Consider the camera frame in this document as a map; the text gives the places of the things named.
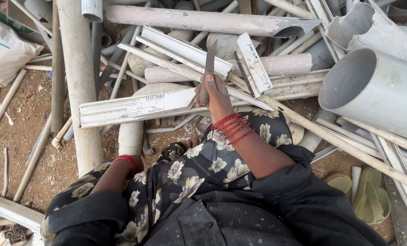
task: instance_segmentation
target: knife handle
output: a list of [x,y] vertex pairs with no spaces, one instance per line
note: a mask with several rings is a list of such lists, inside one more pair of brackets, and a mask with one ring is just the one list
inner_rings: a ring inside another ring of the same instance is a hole
[[208,93],[208,89],[206,88],[206,76],[208,74],[209,73],[205,72],[205,74],[203,75],[203,82],[199,94],[200,104],[204,107],[206,107],[210,103],[210,94]]

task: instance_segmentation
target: floral fabric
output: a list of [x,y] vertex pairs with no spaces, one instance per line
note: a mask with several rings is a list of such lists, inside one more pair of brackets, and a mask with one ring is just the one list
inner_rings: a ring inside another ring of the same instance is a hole
[[[292,144],[286,123],[290,120],[282,112],[257,109],[242,113],[242,116],[275,148]],[[129,201],[129,212],[122,232],[115,235],[116,244],[133,246],[141,243],[170,205],[200,194],[205,185],[219,187],[219,190],[249,190],[246,175],[249,167],[228,143],[221,132],[208,128],[200,145],[185,151],[182,143],[172,143],[156,162],[132,180],[127,180],[122,196]],[[109,165],[109,161],[98,165],[52,200],[41,225],[46,246],[51,245],[55,237],[48,231],[48,215],[89,195]]]

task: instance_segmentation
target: slipper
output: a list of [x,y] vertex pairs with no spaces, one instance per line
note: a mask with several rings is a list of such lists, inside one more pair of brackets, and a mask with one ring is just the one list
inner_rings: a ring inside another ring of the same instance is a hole
[[352,209],[368,225],[384,221],[390,214],[387,192],[380,188],[382,173],[373,167],[363,169]]
[[331,187],[343,191],[343,193],[345,194],[349,192],[352,187],[351,179],[348,177],[348,175],[344,175],[343,173],[332,173],[328,175],[323,181],[329,184]]

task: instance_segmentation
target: red glass bangle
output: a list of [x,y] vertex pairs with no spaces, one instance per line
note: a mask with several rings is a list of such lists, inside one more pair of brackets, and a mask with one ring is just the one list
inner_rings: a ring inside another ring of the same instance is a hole
[[231,115],[228,115],[228,116],[226,116],[226,117],[224,117],[223,119],[221,119],[221,120],[219,120],[219,121],[217,121],[216,123],[214,123],[212,126],[211,126],[211,129],[217,129],[217,127],[219,127],[219,126],[221,126],[223,123],[225,123],[225,122],[227,122],[228,120],[232,120],[233,118],[235,118],[235,117],[240,117],[241,116],[241,114],[231,114]]
[[225,140],[228,139],[228,138],[230,138],[232,135],[236,134],[237,132],[239,132],[241,129],[244,129],[244,128],[248,127],[250,124],[251,124],[251,123],[249,122],[249,123],[247,123],[246,125],[244,125],[244,126],[238,128],[235,132],[233,132],[233,133],[231,133],[229,136],[225,137]]
[[224,128],[228,127],[228,126],[231,126],[232,124],[235,124],[235,123],[237,123],[237,122],[239,122],[240,120],[243,120],[243,119],[245,119],[245,118],[242,117],[242,118],[240,118],[240,119],[234,120],[233,122],[229,123],[229,124],[226,125],[226,126],[223,126],[222,128],[220,128],[220,129],[218,129],[218,130],[221,131],[222,129],[224,129]]
[[238,140],[242,139],[243,137],[246,137],[247,135],[249,135],[249,134],[253,133],[254,131],[255,131],[255,129],[250,130],[250,131],[249,131],[249,132],[247,132],[245,135],[243,135],[243,136],[241,136],[241,137],[237,138],[236,140],[234,140],[234,141],[232,141],[232,142],[228,143],[228,145],[231,145],[231,144],[233,144],[233,143],[237,142]]
[[225,132],[223,132],[222,135],[225,135],[226,133],[228,133],[228,132],[232,131],[233,129],[235,129],[237,126],[240,126],[241,124],[244,124],[244,123],[246,123],[246,120],[242,120],[242,121],[241,121],[240,123],[238,123],[237,125],[235,125],[235,126],[229,128],[228,130],[226,130]]
[[113,160],[112,162],[111,162],[111,164],[113,164],[114,162],[116,162],[116,161],[118,161],[118,160],[127,160],[127,161],[129,161],[130,162],[130,164],[132,165],[132,175],[133,174],[135,174],[135,171],[136,171],[136,162],[135,162],[135,159],[131,156],[131,155],[129,155],[129,154],[122,154],[122,155],[120,155],[119,157],[117,157],[117,158],[115,158],[115,160]]

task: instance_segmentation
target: dirt ground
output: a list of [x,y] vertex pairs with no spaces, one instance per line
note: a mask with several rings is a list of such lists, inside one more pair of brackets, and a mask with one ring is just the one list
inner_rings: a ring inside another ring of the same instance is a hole
[[[125,25],[104,24],[107,33],[115,33],[112,36],[113,42],[119,40],[119,31]],[[51,61],[36,63],[35,65],[51,66]],[[12,84],[0,89],[0,101],[3,101]],[[123,88],[119,90],[117,97],[126,97],[133,94],[131,81],[123,80]],[[112,89],[103,87],[99,100],[109,98]],[[319,105],[317,97],[290,100],[283,102],[294,111],[308,119],[312,119],[316,114]],[[15,96],[11,100],[7,112],[12,117],[15,125],[10,126],[5,116],[0,121],[0,194],[3,188],[4,170],[4,147],[8,148],[9,154],[9,185],[6,195],[12,200],[21,179],[26,170],[26,160],[36,142],[42,127],[45,124],[51,109],[51,79],[47,78],[46,72],[29,70],[18,88]],[[69,101],[65,102],[66,118],[70,116]],[[174,127],[187,115],[162,119],[160,127]],[[155,161],[163,148],[175,141],[185,141],[197,135],[194,126],[195,120],[186,124],[183,128],[167,133],[149,134],[149,144],[156,149],[156,153],[151,156],[144,156],[146,165]],[[155,127],[154,120],[147,122],[149,128]],[[118,132],[119,126],[114,126],[104,136],[102,143],[103,159],[111,159],[118,156]],[[51,141],[55,133],[49,135],[48,141],[43,149],[42,156],[37,164],[34,175],[29,182],[21,202],[32,201],[32,208],[44,213],[52,198],[65,186],[77,179],[77,159],[75,154],[74,139],[63,141],[63,148],[57,151]],[[315,152],[329,146],[329,143],[322,141]],[[350,176],[350,167],[362,166],[363,163],[353,158],[345,152],[334,152],[322,160],[316,162],[325,169],[325,176],[332,172],[342,172]],[[391,243],[395,240],[395,232],[391,216],[379,225],[374,227],[384,239]]]

